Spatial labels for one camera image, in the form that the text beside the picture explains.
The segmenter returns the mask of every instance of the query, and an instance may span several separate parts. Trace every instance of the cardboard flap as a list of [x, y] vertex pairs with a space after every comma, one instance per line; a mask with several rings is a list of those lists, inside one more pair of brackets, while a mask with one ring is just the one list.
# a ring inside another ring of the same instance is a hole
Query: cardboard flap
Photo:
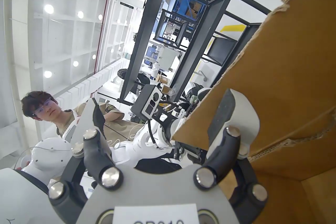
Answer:
[[208, 149], [207, 129], [227, 88], [243, 93], [259, 116], [251, 155], [336, 105], [336, 1], [285, 1], [286, 9], [268, 15], [175, 140]]

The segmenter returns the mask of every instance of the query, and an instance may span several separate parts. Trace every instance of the white robot head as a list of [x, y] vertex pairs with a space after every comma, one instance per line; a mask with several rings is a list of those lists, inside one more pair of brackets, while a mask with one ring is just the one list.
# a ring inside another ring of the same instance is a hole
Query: white robot head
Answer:
[[71, 144], [60, 137], [43, 139], [31, 152], [31, 161], [22, 171], [29, 173], [45, 185], [50, 179], [62, 175], [71, 159]]

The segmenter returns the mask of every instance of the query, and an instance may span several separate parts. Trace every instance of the label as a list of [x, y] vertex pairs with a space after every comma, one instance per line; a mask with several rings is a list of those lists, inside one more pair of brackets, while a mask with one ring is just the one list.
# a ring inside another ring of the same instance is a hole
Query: label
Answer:
[[199, 224], [196, 204], [116, 206], [113, 224]]

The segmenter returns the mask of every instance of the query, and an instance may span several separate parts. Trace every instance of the silver screw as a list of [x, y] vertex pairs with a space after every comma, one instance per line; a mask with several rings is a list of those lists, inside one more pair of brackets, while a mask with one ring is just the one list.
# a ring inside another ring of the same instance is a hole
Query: silver screw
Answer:
[[230, 136], [238, 137], [240, 135], [239, 129], [234, 126], [228, 126], [226, 127], [226, 130]]
[[54, 183], [49, 189], [49, 198], [55, 200], [62, 196], [64, 192], [64, 184], [61, 182]]
[[120, 178], [120, 172], [115, 167], [110, 167], [105, 170], [102, 175], [102, 185], [104, 187], [113, 187], [115, 186]]
[[74, 155], [80, 155], [83, 152], [84, 143], [76, 142], [73, 147], [71, 147], [72, 153]]
[[88, 130], [86, 131], [86, 133], [84, 134], [83, 137], [84, 137], [84, 139], [89, 140], [89, 139], [94, 138], [94, 137], [96, 136], [96, 134], [97, 134], [97, 130], [91, 128], [91, 129], [88, 129]]
[[263, 202], [267, 199], [267, 191], [262, 185], [254, 185], [252, 188], [252, 193], [254, 197], [257, 198], [257, 200], [259, 201]]
[[196, 180], [202, 187], [210, 188], [215, 182], [215, 175], [206, 167], [200, 168], [196, 172]]

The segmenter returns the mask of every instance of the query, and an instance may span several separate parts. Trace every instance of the eyeglasses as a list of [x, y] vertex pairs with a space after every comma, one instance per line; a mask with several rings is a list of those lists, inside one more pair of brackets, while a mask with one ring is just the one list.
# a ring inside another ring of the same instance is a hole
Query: eyeglasses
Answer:
[[43, 107], [49, 107], [52, 104], [52, 100], [49, 98], [47, 99], [41, 107], [39, 107], [37, 110], [34, 111], [34, 114], [37, 115], [38, 113], [42, 113], [44, 108]]

